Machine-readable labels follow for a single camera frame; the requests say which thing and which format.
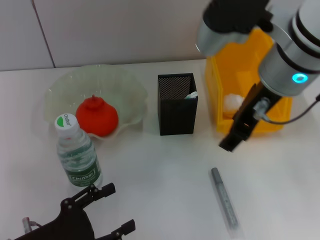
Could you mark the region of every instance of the black mesh pen holder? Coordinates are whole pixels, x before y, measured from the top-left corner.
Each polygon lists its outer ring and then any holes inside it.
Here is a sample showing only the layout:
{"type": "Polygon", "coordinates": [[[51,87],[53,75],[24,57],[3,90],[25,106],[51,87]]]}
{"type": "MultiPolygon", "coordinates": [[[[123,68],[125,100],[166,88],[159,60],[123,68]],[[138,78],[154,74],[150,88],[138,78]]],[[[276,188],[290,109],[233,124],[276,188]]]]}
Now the black mesh pen holder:
{"type": "Polygon", "coordinates": [[[193,134],[198,97],[192,73],[158,75],[158,118],[160,135],[193,134]]]}

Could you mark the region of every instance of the clear wavy glass bowl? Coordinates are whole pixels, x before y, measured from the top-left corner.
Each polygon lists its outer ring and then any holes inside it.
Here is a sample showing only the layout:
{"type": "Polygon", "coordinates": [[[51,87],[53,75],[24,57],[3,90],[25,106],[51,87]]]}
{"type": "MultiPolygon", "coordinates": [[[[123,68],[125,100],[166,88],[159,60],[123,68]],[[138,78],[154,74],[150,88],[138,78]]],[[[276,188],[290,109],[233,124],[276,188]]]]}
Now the clear wavy glass bowl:
{"type": "Polygon", "coordinates": [[[44,120],[54,123],[63,113],[76,114],[79,105],[94,94],[115,107],[119,123],[106,137],[89,134],[98,139],[115,136],[128,125],[143,119],[147,91],[134,75],[112,65],[87,65],[60,77],[45,93],[44,120]]]}

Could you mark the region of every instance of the bottle cap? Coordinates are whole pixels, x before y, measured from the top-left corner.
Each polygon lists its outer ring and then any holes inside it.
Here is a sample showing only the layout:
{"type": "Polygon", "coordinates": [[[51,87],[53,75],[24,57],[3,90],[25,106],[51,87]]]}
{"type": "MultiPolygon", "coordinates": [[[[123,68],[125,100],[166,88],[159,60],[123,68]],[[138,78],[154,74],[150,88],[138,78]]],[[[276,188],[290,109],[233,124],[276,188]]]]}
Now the bottle cap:
{"type": "Polygon", "coordinates": [[[79,130],[77,118],[71,113],[64,113],[58,116],[54,122],[59,137],[71,137],[79,130]]]}

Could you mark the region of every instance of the red fruit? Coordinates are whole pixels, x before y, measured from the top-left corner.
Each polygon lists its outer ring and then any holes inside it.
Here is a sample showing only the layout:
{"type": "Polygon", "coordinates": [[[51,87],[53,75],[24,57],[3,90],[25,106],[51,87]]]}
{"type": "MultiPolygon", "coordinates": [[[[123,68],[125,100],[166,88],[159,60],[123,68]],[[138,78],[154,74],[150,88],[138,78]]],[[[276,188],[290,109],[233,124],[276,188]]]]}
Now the red fruit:
{"type": "Polygon", "coordinates": [[[112,133],[119,122],[116,109],[95,95],[80,104],[75,116],[81,129],[100,137],[112,133]]]}

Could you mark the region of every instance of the cable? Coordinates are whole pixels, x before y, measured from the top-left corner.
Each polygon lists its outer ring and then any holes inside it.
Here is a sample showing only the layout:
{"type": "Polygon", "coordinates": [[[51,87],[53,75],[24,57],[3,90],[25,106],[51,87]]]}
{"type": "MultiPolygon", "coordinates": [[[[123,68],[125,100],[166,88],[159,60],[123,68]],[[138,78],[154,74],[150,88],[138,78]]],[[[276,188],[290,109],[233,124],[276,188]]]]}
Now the cable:
{"type": "Polygon", "coordinates": [[[272,121],[269,119],[269,117],[267,115],[263,115],[262,120],[267,123],[275,124],[275,125],[290,124],[290,123],[293,123],[293,122],[297,121],[298,119],[302,118],[304,115],[306,115],[319,101],[320,101],[320,94],[318,96],[316,96],[315,101],[303,113],[301,113],[300,115],[296,116],[295,118],[293,118],[289,121],[272,121]]]}

